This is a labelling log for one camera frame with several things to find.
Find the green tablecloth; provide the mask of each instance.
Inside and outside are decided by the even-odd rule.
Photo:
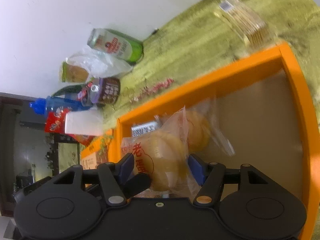
[[[221,68],[244,55],[243,41],[213,12],[221,0],[202,0],[147,38],[144,58],[121,79],[121,95],[105,106],[105,128],[116,119],[161,93]],[[254,9],[279,39],[287,41],[302,68],[320,119],[320,10],[312,0],[242,0]],[[166,78],[174,83],[137,103],[133,97]]]

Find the snack package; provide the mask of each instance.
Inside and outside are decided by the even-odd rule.
[[[174,193],[193,199],[198,193],[200,187],[187,163],[187,136],[188,124],[183,108],[170,116],[158,130],[123,138],[122,156],[128,152],[134,155],[133,173],[144,172],[152,179],[148,190],[150,196]]]
[[[223,0],[214,12],[227,23],[250,50],[260,49],[271,40],[268,24],[240,0]]]
[[[68,82],[84,82],[90,78],[122,77],[132,70],[127,62],[110,54],[84,47],[66,58],[60,68],[60,79]]]
[[[51,133],[60,133],[66,134],[64,131],[65,128],[65,121],[66,121],[66,114],[70,112],[68,108],[64,108],[60,112],[49,112],[47,122],[45,123],[44,131],[51,132]],[[76,134],[68,134],[72,138],[74,138],[79,143],[83,144],[84,146],[88,146],[94,136],[88,135],[76,135]]]
[[[214,155],[212,144],[215,144],[228,156],[235,151],[229,140],[219,130],[215,99],[205,99],[186,110],[188,121],[189,153],[204,152]]]
[[[99,164],[108,162],[108,153],[116,149],[114,137],[114,130],[109,129],[81,152],[80,164],[84,170],[96,169]]]

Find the barcode label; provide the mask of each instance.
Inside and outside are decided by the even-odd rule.
[[[227,12],[231,8],[233,8],[233,5],[229,3],[227,0],[224,0],[222,3],[219,4],[220,8]]]

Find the orange tray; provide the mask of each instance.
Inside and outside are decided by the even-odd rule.
[[[134,123],[153,120],[156,114],[173,114],[183,106],[188,108],[203,99],[212,97],[212,91],[215,91],[217,98],[223,97],[272,76],[280,70],[284,70],[289,81],[303,148],[302,201],[307,208],[307,221],[299,239],[311,239],[320,201],[319,131],[306,80],[286,43],[197,78],[121,116],[117,120],[116,128],[117,149],[109,155],[109,160],[117,162],[121,158],[122,138],[131,136],[131,126]]]

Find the clear plastic packaging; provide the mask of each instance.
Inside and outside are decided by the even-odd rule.
[[[199,186],[187,163],[188,124],[185,108],[176,112],[158,130],[123,138],[121,152],[132,152],[135,158],[134,173],[148,173],[152,179],[150,190],[142,195],[174,193],[193,199]]]
[[[256,50],[271,40],[268,24],[240,0],[223,0],[214,14],[227,23],[248,49]]]
[[[90,79],[118,77],[125,75],[132,70],[127,62],[122,59],[113,57],[110,54],[91,49],[89,46],[66,58],[66,63],[71,66],[78,66],[86,70]],[[65,76],[66,70],[61,69],[61,78]]]
[[[212,144],[233,156],[235,151],[229,140],[219,130],[215,99],[205,99],[186,110],[188,121],[189,153],[204,152],[214,156]]]

